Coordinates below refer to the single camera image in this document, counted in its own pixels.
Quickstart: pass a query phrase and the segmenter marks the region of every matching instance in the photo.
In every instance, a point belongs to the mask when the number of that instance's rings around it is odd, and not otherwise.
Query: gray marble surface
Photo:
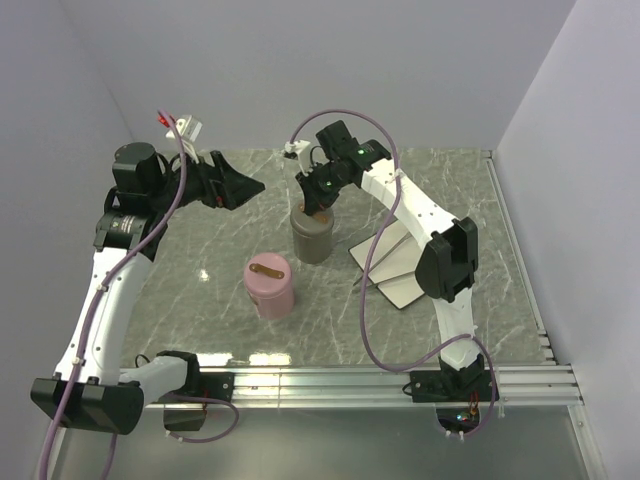
[[[354,186],[334,206],[333,253],[306,265],[293,255],[289,212],[301,193],[297,165],[280,151],[224,152],[229,162],[267,186],[229,212],[193,204],[170,222],[151,275],[134,309],[122,355],[165,349],[196,352],[205,364],[328,366],[371,363],[358,327],[360,274],[348,248],[379,228],[385,210]],[[477,334],[500,364],[544,361],[537,327],[504,225],[486,161],[479,150],[403,149],[403,169],[433,200],[480,231],[480,267],[473,294]],[[291,263],[296,306],[284,319],[257,316],[242,283],[257,253],[277,252]],[[367,301],[371,344],[388,363],[414,361],[439,344],[429,298],[402,311],[378,291]]]

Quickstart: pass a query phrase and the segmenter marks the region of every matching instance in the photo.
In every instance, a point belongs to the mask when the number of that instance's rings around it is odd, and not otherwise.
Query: pink cup
[[[293,277],[291,266],[282,255],[261,253],[244,268],[244,286],[258,314],[275,320],[293,309]]]

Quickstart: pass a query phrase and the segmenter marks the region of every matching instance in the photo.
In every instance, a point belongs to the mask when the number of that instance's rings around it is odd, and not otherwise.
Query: gray container
[[[306,215],[302,203],[291,210],[293,251],[301,262],[317,264],[331,255],[333,211],[328,208],[313,216]]]

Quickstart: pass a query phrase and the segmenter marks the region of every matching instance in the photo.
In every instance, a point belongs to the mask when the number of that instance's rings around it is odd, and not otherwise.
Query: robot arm
[[[439,207],[401,170],[395,171],[391,154],[375,140],[360,144],[344,122],[338,121],[316,135],[325,156],[324,164],[312,164],[309,142],[285,146],[285,155],[297,158],[296,179],[304,194],[305,213],[313,215],[330,207],[346,185],[354,184],[390,208],[396,198],[395,179],[400,177],[402,195],[395,215],[422,250],[416,281],[435,305],[441,341],[460,334],[474,335],[471,287],[478,268],[478,230],[465,218],[458,220]],[[477,362],[480,350],[472,340],[446,347],[441,360],[455,371]]]
[[[265,189],[264,184],[236,172],[220,152],[195,154],[190,141],[197,135],[194,126],[199,131],[197,120],[187,117],[176,124],[189,152],[187,183],[180,206],[197,200],[211,208],[234,210]],[[36,379],[31,389],[32,400],[51,418],[71,378],[78,339],[96,288],[103,288],[101,282],[106,273],[158,225],[178,189],[179,172],[173,171],[147,143],[132,143],[118,149],[113,175],[116,186],[107,195],[104,215],[96,227],[91,282],[75,332],[53,377]],[[127,434],[137,424],[144,406],[162,395],[172,391],[199,393],[195,354],[160,352],[143,367],[120,369],[135,300],[163,234],[164,231],[133,257],[102,295],[91,323],[80,376],[62,417],[63,426]]]

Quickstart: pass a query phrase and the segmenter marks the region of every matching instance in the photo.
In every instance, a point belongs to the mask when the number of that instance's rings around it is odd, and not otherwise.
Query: white wall
[[[113,152],[131,136],[57,2],[2,2],[0,66],[0,470],[26,479],[47,424],[31,383],[73,333]]]
[[[329,107],[405,146],[495,148],[575,3],[61,1],[137,138],[162,104],[218,148],[280,146]]]
[[[498,148],[545,325],[612,479],[638,478],[640,3],[578,0]]]

